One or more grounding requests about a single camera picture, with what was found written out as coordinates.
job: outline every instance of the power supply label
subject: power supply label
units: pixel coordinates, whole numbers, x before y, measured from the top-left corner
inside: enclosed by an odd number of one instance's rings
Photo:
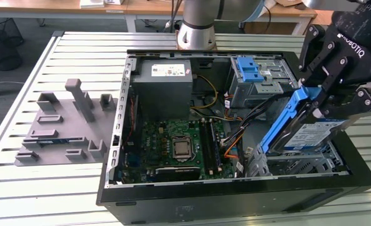
[[[152,65],[152,77],[186,76],[184,65]]]
[[[284,145],[286,150],[303,150],[315,147],[331,134],[330,130],[343,122],[345,120],[325,119],[314,124],[305,124]]]

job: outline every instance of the floor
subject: floor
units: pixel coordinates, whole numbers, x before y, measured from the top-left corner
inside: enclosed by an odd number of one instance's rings
[[[18,51],[23,58],[23,65],[12,71],[0,71],[0,81],[26,82],[54,31],[127,32],[124,20],[46,19],[44,27],[38,25],[35,19],[16,18],[15,22],[26,40],[18,47]],[[138,20],[136,30],[138,32],[163,31],[166,22],[164,20],[158,20],[151,23],[151,27],[146,27],[144,22]],[[218,33],[243,33],[243,30],[238,28],[236,22],[216,22],[215,30]],[[20,89],[20,84],[0,84],[0,123]]]

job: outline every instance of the slotted metal table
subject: slotted metal table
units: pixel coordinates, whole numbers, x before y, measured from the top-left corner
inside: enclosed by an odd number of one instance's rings
[[[303,43],[303,37],[284,35],[218,34],[216,40],[219,50],[282,50],[298,55]],[[102,163],[16,167],[14,161],[39,110],[35,101],[40,92],[52,91],[59,99],[72,98],[64,82],[79,78],[91,98],[102,93],[118,97],[127,49],[175,49],[175,36],[66,32],[51,38],[0,125],[0,226],[120,225],[106,208],[95,205]],[[347,132],[371,169],[371,117],[359,120]],[[371,190],[346,196],[309,213],[167,225],[196,224],[371,225]]]

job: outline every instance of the yellow wire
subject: yellow wire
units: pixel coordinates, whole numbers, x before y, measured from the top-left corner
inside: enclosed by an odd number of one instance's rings
[[[214,98],[212,102],[211,102],[208,105],[206,105],[206,106],[195,106],[195,107],[191,107],[191,109],[207,108],[207,107],[212,106],[212,105],[216,103],[216,101],[218,101],[218,91],[216,91],[215,86],[214,86],[212,83],[207,80],[207,78],[204,78],[202,75],[198,75],[198,77],[200,77],[203,80],[206,80],[207,83],[210,84],[210,86],[212,87],[212,90],[215,91],[215,98]]]

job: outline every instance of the wooden table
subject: wooden table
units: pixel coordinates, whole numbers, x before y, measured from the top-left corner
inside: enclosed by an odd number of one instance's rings
[[[302,35],[317,12],[299,10],[279,4],[271,8],[272,22],[294,22],[294,35]],[[176,19],[182,19],[180,7]],[[170,19],[171,1],[126,0],[123,5],[108,5],[104,8],[79,8],[79,0],[0,0],[0,17],[24,18],[94,18],[126,19],[128,32],[136,32],[136,19]],[[268,21],[268,14],[256,19]]]
[[[80,0],[0,0],[0,17],[126,19],[130,0],[104,8],[79,8]]]
[[[293,31],[293,35],[303,35],[310,21],[317,17],[315,10],[307,8],[299,10],[291,7],[283,7],[276,4],[271,9],[272,22],[279,23],[297,23],[297,27]],[[135,20],[138,19],[170,19],[171,15],[171,1],[168,0],[130,0],[127,4],[127,27],[128,30],[135,32]],[[182,19],[183,7],[180,7],[176,19]],[[268,21],[268,13],[263,14],[256,22]]]

